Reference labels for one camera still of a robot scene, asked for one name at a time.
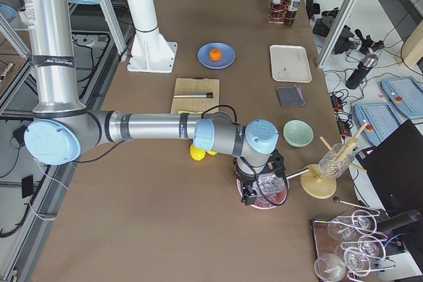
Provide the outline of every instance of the blue plate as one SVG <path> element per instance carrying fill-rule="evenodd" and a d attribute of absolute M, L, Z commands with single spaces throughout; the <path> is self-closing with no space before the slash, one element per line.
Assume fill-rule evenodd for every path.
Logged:
<path fill-rule="evenodd" d="M 222 52 L 220 61 L 212 61 L 210 59 L 210 51 L 219 49 Z M 197 53 L 198 61 L 210 69 L 224 69 L 230 66 L 235 61 L 235 51 L 233 48 L 224 43 L 209 43 L 202 46 Z"/>

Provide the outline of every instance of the mint green bowl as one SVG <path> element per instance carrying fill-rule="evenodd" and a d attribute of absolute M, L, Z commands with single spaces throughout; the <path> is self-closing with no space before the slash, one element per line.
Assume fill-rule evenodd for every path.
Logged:
<path fill-rule="evenodd" d="M 293 147 L 301 148 L 313 140 L 313 130 L 301 120 L 291 120 L 284 126 L 284 138 Z"/>

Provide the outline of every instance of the white tray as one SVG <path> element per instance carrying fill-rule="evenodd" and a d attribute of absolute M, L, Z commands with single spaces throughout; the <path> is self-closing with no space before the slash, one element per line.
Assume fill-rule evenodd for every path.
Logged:
<path fill-rule="evenodd" d="M 302 46 L 270 46 L 272 77 L 279 82 L 311 82 L 307 52 Z"/>

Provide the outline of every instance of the robotic arm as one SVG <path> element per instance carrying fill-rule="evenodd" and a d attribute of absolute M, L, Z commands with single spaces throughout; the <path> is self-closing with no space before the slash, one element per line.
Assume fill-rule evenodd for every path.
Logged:
<path fill-rule="evenodd" d="M 32 156 L 59 165 L 107 142 L 193 139 L 199 149 L 236 158 L 235 172 L 245 205 L 255 202 L 252 185 L 259 174 L 276 171 L 285 177 L 283 157 L 275 150 L 278 131 L 266 120 L 245 127 L 220 112 L 176 115 L 87 110 L 78 98 L 68 1 L 24 0 L 39 99 L 33 109 L 34 121 L 24 135 Z"/>

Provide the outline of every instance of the lemon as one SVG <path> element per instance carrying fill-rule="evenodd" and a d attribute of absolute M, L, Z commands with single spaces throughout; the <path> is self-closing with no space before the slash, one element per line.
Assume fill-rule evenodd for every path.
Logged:
<path fill-rule="evenodd" d="M 197 148 L 195 148 L 194 145 L 191 145 L 190 146 L 190 155 L 194 160 L 200 161 L 200 160 L 204 159 L 204 157 L 206 156 L 206 152 L 205 152 L 205 150 L 197 149 Z"/>

